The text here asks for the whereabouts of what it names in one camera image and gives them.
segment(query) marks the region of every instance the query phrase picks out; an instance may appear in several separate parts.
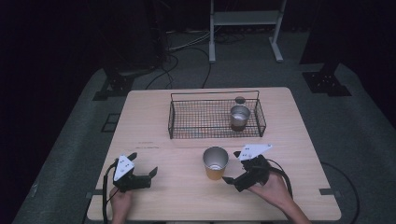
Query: metal cup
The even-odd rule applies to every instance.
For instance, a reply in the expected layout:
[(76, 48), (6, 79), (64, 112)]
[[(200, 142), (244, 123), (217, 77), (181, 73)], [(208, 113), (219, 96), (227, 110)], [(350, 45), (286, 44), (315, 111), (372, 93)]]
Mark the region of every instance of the metal cup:
[(228, 153), (222, 147), (210, 147), (205, 150), (203, 160), (207, 177), (212, 180), (221, 179), (228, 159)]
[(244, 105), (235, 105), (231, 108), (231, 129), (236, 132), (244, 131), (248, 118), (250, 117), (250, 110)]

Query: hand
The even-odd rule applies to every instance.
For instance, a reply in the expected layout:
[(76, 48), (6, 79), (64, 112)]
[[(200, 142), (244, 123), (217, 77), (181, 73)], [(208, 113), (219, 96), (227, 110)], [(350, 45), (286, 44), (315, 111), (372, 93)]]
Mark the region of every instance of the hand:
[(265, 185), (252, 186), (248, 188), (251, 192), (259, 195), (271, 205), (279, 208), (295, 224), (311, 223), (289, 195), (285, 182), (281, 175), (270, 172), (268, 181)]
[(132, 206), (132, 191), (127, 190), (122, 193), (114, 187), (110, 191), (110, 197), (112, 197), (110, 203), (113, 210), (112, 224), (123, 224)]

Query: black wire basket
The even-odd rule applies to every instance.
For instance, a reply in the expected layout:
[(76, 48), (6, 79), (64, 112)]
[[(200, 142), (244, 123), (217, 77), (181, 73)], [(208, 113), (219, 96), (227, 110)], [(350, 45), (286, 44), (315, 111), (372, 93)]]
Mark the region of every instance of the black wire basket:
[[(250, 93), (250, 96), (251, 93), (254, 93), (255, 97), (245, 98), (244, 93)], [(222, 97), (213, 97), (215, 94), (220, 94)], [(235, 94), (240, 96), (233, 99), (213, 99)], [(183, 95), (188, 96), (185, 98), (200, 99), (174, 99), (175, 96)], [(231, 126), (231, 108), (235, 105), (243, 105), (250, 111), (247, 125), (243, 131), (235, 131)], [(265, 128), (266, 123), (258, 91), (171, 94), (168, 121), (168, 132), (171, 139), (262, 137)]]

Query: wooden table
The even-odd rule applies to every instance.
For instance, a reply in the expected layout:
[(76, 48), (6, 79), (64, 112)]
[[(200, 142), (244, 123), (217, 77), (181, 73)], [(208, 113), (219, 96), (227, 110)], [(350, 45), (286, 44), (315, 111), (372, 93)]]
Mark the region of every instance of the wooden table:
[[(170, 139), (168, 128), (171, 93), (211, 91), (259, 91), (267, 124), (263, 137)], [(237, 95), (225, 94), (227, 99)], [(245, 144), (274, 147), (263, 155), (277, 161), (290, 177), (294, 200), (311, 220), (337, 220), (341, 217), (333, 195), (321, 195), (329, 189), (326, 175), (309, 138), (297, 105), (287, 88), (205, 89), (170, 91), (131, 91), (120, 115), (97, 189), (102, 188), (106, 169), (120, 155), (137, 152), (135, 175), (147, 175), (158, 166), (150, 189), (134, 191), (131, 220), (155, 221), (264, 221), (285, 220), (272, 205), (247, 190), (238, 192), (223, 180), (210, 180), (205, 174), (202, 156), (213, 146), (225, 148), (230, 161), (226, 176), (244, 173), (233, 152)], [(108, 190), (112, 185), (109, 175)], [(111, 207), (107, 206), (111, 219)], [(101, 220), (102, 197), (95, 195), (87, 216)]]

